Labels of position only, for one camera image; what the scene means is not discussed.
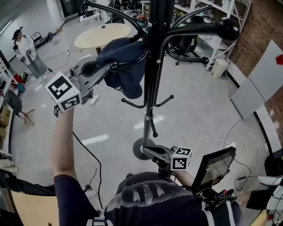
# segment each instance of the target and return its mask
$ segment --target gray skirt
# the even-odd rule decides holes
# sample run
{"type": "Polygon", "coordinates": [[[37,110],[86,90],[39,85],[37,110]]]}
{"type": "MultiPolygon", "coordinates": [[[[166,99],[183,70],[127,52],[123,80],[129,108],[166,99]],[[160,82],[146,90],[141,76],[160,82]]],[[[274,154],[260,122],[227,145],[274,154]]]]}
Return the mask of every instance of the gray skirt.
{"type": "Polygon", "coordinates": [[[39,58],[38,54],[36,54],[34,61],[31,59],[30,56],[27,56],[27,58],[30,61],[30,64],[27,65],[27,67],[36,79],[45,74],[48,68],[39,58]]]}

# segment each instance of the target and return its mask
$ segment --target woman standing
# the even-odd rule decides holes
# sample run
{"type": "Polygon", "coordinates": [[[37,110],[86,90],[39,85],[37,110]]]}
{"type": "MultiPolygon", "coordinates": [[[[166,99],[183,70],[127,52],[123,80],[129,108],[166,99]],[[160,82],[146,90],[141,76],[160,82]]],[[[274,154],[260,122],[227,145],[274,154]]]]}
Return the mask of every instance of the woman standing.
{"type": "Polygon", "coordinates": [[[29,68],[36,79],[41,78],[40,82],[46,80],[48,68],[36,53],[31,37],[23,35],[21,29],[18,29],[14,32],[13,40],[13,49],[19,60],[29,68]]]}

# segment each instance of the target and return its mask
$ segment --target round table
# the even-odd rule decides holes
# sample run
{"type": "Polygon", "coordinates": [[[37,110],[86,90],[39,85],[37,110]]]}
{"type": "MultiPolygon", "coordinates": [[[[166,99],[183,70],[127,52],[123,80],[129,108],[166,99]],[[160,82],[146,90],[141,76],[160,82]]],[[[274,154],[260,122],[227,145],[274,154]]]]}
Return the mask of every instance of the round table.
{"type": "Polygon", "coordinates": [[[99,25],[81,33],[75,39],[74,45],[82,49],[96,48],[97,54],[99,54],[102,46],[114,39],[126,37],[130,31],[130,26],[123,23],[99,25]]]}

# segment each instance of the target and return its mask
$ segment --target cardboard box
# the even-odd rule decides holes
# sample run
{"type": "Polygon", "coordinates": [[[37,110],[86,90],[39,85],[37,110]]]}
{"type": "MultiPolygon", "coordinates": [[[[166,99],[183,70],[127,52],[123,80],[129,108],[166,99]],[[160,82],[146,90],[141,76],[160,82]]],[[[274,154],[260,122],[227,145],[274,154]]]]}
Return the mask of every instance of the cardboard box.
{"type": "Polygon", "coordinates": [[[0,128],[0,137],[2,139],[5,139],[6,137],[6,130],[4,128],[0,128]]]}
{"type": "Polygon", "coordinates": [[[8,110],[6,105],[3,106],[2,113],[0,115],[0,125],[6,128],[9,125],[11,111],[8,110]]]}

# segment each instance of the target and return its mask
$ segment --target white shirt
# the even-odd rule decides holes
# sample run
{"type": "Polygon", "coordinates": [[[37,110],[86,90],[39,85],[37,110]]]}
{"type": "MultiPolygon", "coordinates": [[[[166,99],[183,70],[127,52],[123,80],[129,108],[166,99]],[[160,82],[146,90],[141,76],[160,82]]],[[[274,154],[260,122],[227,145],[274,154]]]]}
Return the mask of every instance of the white shirt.
{"type": "Polygon", "coordinates": [[[26,49],[27,47],[30,47],[31,53],[30,58],[34,61],[36,57],[36,51],[34,47],[34,41],[31,39],[31,37],[26,35],[26,38],[22,36],[21,42],[17,41],[16,44],[18,45],[18,51],[20,54],[16,54],[19,59],[21,59],[22,56],[25,57],[25,64],[30,65],[30,61],[28,60],[26,56],[26,49]]]}

